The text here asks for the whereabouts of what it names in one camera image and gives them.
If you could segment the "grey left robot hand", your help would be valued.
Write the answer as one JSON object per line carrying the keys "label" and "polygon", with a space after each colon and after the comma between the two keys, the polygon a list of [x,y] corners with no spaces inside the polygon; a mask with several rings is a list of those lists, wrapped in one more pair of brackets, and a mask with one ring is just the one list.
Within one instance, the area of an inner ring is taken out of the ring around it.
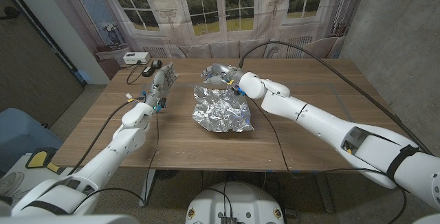
{"label": "grey left robot hand", "polygon": [[175,73],[173,63],[169,63],[159,69],[154,74],[151,88],[145,97],[144,103],[154,107],[162,98],[165,98],[169,94],[177,77],[178,74]]}

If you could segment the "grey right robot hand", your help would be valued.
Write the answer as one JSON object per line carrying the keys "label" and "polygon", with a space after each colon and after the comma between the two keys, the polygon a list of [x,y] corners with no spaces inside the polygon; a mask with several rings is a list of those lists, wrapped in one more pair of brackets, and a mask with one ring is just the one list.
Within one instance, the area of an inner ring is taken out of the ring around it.
{"label": "grey right robot hand", "polygon": [[233,85],[239,84],[240,79],[243,77],[244,73],[241,69],[233,67],[231,65],[221,65],[214,63],[211,66],[205,68],[201,77],[204,83],[212,85]]}

